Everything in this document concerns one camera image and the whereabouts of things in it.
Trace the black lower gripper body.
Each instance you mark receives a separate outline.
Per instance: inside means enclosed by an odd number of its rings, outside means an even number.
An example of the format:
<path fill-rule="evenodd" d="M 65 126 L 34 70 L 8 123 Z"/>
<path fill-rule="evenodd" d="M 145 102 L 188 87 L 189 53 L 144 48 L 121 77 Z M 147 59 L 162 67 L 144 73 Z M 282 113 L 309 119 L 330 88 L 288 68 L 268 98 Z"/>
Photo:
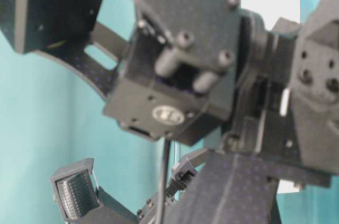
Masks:
<path fill-rule="evenodd" d="M 171 168 L 171 176 L 165 190 L 164 208 L 172 208 L 177 203 L 175 194 L 183 192 L 191 181 L 199 173 L 198 167 L 203 165 L 208 156 L 206 148 L 194 150 L 179 160 Z M 155 223 L 158 206 L 158 194 L 155 193 L 152 198 L 146 200 L 146 204 L 137 212 L 139 223 Z"/>

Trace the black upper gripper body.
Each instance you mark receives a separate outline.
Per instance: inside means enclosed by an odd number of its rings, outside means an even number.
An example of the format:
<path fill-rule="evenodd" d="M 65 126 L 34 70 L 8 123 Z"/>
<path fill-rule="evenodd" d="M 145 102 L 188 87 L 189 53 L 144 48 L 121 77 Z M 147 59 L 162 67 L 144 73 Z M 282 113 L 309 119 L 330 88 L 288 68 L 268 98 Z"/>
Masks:
<path fill-rule="evenodd" d="M 304 23 L 238 9 L 234 104 L 220 160 L 234 180 L 329 187 L 338 175 L 338 0 Z"/>

